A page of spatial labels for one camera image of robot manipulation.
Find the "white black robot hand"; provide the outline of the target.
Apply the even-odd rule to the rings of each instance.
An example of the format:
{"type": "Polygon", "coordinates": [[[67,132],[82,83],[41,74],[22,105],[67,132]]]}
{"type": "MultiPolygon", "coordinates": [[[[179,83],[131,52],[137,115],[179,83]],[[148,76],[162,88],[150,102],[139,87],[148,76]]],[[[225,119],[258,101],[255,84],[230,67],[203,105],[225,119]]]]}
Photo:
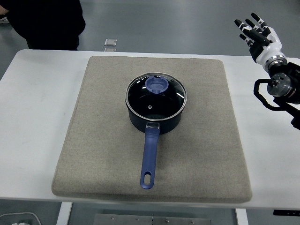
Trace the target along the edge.
{"type": "Polygon", "coordinates": [[[245,22],[236,19],[234,23],[241,30],[240,38],[248,45],[254,62],[266,67],[272,59],[285,58],[281,52],[281,41],[275,30],[257,14],[252,13],[251,16],[256,23],[249,19],[245,22]]]}

